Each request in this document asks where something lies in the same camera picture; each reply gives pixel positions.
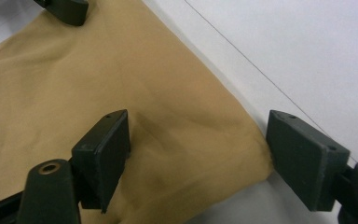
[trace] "tan fabric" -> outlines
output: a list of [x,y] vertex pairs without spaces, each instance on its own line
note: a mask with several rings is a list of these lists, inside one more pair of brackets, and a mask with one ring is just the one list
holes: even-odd
[[43,12],[0,44],[0,199],[123,108],[131,157],[83,223],[181,223],[271,171],[254,122],[142,1],[99,0],[83,27]]

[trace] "white surface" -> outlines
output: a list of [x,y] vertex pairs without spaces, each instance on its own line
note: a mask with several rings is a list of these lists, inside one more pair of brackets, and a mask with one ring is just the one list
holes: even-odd
[[[270,109],[285,111],[358,161],[358,1],[144,1],[263,132]],[[41,10],[32,0],[0,0],[0,42]],[[337,223],[338,209],[310,213],[273,174],[189,223]]]

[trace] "brown cloth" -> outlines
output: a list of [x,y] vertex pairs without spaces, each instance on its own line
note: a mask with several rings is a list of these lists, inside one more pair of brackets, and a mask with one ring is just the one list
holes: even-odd
[[269,175],[255,123],[142,1],[89,2],[82,27],[44,11],[0,44],[0,200],[125,108],[131,157],[83,223],[182,223]]

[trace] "black object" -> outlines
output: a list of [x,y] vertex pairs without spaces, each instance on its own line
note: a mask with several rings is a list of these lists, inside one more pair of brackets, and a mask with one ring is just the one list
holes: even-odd
[[358,163],[347,165],[350,152],[305,121],[269,112],[267,142],[276,171],[310,211],[331,211],[342,204],[338,221],[358,223]]
[[24,192],[0,202],[0,224],[77,224],[79,202],[105,213],[129,154],[127,110],[104,116],[72,149],[71,160],[37,165]]
[[57,19],[74,26],[81,26],[86,20],[89,3],[86,0],[34,0]]

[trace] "cloth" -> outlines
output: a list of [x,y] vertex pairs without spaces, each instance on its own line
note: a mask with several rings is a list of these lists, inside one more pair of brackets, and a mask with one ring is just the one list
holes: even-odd
[[255,123],[142,1],[89,3],[82,27],[44,11],[0,44],[0,200],[124,108],[131,157],[83,223],[182,223],[269,175]]

